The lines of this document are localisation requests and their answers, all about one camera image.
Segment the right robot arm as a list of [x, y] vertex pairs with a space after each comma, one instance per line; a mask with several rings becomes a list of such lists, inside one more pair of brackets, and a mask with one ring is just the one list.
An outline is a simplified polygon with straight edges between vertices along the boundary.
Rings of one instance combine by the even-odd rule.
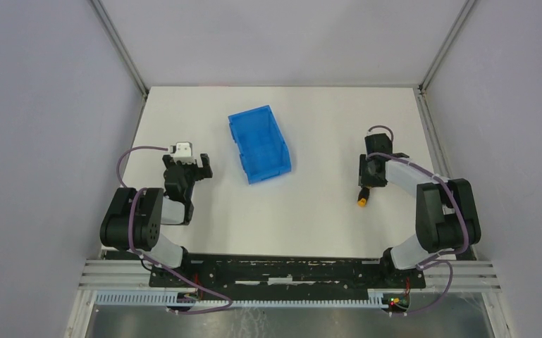
[[416, 201], [415, 233], [388, 248], [379, 260], [386, 276], [421, 270], [438, 258], [463, 254], [481, 239], [481, 226], [472, 186], [466, 179], [451, 179], [421, 167], [404, 153], [393, 152], [393, 133], [368, 132], [365, 154], [359, 157], [359, 206], [371, 189], [394, 184]]

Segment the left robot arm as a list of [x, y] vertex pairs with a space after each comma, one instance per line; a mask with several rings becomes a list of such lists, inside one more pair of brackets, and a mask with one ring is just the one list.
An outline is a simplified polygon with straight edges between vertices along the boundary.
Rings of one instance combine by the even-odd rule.
[[163, 156], [166, 167], [162, 188], [149, 187], [139, 193], [132, 187], [116, 190], [101, 223], [101, 244], [129, 251], [155, 265], [179, 268], [187, 250], [161, 233], [164, 225], [189, 225], [194, 204], [195, 183], [211, 179], [209, 156], [200, 160], [176, 155]]

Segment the orange black handled screwdriver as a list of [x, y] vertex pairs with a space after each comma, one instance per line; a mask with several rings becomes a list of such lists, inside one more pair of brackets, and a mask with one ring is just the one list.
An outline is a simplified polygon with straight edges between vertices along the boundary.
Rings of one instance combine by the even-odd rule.
[[362, 187], [358, 193], [357, 205], [365, 207], [370, 197], [370, 187]]

